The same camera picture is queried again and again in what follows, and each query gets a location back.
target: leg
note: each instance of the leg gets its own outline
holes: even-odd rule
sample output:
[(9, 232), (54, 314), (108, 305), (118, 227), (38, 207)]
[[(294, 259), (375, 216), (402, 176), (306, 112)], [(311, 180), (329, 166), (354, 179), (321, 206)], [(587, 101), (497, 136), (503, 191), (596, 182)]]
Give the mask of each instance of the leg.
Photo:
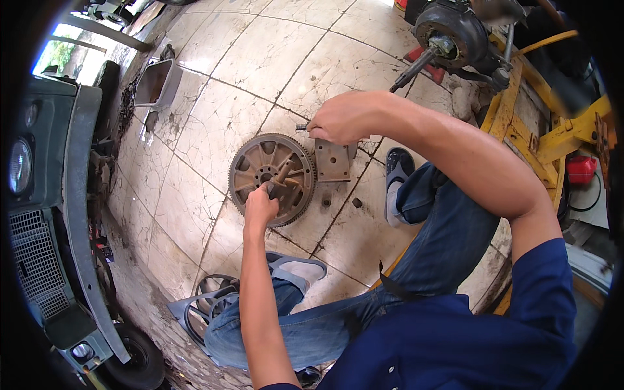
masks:
[[(356, 323), (366, 327), (382, 312), (377, 294), (370, 291), (288, 315), (301, 301), (301, 291), (290, 282), (277, 278), (273, 279), (273, 288), (282, 335), (295, 369), (337, 359), (354, 337), (353, 320), (357, 318)], [(219, 365), (247, 369), (238, 302), (210, 323), (204, 342)]]
[(408, 291), (423, 295), (455, 293), (483, 257), (500, 220), (430, 163), (401, 185), (393, 211), (410, 224), (426, 219), (390, 274)]

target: cable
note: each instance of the cable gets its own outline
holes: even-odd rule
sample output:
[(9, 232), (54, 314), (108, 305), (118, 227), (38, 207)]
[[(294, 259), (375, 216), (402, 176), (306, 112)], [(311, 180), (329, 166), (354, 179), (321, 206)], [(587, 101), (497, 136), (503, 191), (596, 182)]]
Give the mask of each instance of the cable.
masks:
[(598, 178), (598, 197), (596, 198), (596, 200), (594, 201), (594, 203), (586, 208), (576, 208), (573, 207), (571, 204), (568, 203), (569, 207), (571, 210), (574, 210), (576, 212), (582, 213), (582, 212), (586, 212), (589, 211), (591, 209), (593, 209), (593, 207), (598, 203), (598, 200), (600, 199), (600, 194), (602, 193), (602, 182), (600, 181), (600, 176), (598, 176), (598, 174), (596, 173), (596, 171), (594, 171), (593, 173), (594, 176), (596, 176), (596, 178)]

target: metal bracket plate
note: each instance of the metal bracket plate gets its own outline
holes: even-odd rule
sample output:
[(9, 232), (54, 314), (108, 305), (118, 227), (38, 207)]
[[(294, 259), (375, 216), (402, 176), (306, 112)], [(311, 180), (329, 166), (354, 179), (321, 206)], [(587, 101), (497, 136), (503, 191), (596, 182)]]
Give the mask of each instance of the metal bracket plate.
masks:
[(319, 183), (351, 180), (347, 145), (336, 145), (317, 138), (314, 140), (314, 155)]

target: headlight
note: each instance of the headlight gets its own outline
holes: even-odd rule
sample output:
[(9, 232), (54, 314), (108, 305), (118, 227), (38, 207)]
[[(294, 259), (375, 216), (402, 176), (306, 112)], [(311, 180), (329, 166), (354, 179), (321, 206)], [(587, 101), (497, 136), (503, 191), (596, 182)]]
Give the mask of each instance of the headlight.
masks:
[(72, 349), (72, 355), (75, 357), (82, 359), (87, 358), (90, 359), (93, 356), (93, 348), (91, 348), (88, 344), (78, 344), (74, 349)]
[(26, 141), (17, 140), (11, 149), (11, 159), (9, 160), (9, 188), (15, 195), (22, 193), (32, 175), (32, 154), (31, 148)]

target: sock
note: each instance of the sock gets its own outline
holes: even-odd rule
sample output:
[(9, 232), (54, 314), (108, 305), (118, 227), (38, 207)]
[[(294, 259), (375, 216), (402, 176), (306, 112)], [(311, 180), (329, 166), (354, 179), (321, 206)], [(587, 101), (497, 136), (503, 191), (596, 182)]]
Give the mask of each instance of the sock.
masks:
[(386, 195), (386, 210), (388, 211), (386, 213), (386, 217), (388, 223), (393, 228), (397, 228), (402, 223), (397, 217), (392, 214), (394, 204), (396, 203), (397, 193), (401, 185), (402, 182), (392, 182), (392, 184), (390, 184), (390, 187), (388, 187), (388, 194)]
[(284, 271), (304, 278), (308, 281), (310, 286), (312, 286), (315, 281), (322, 278), (325, 274), (321, 266), (316, 264), (303, 263), (301, 261), (289, 261), (280, 265), (280, 268)]

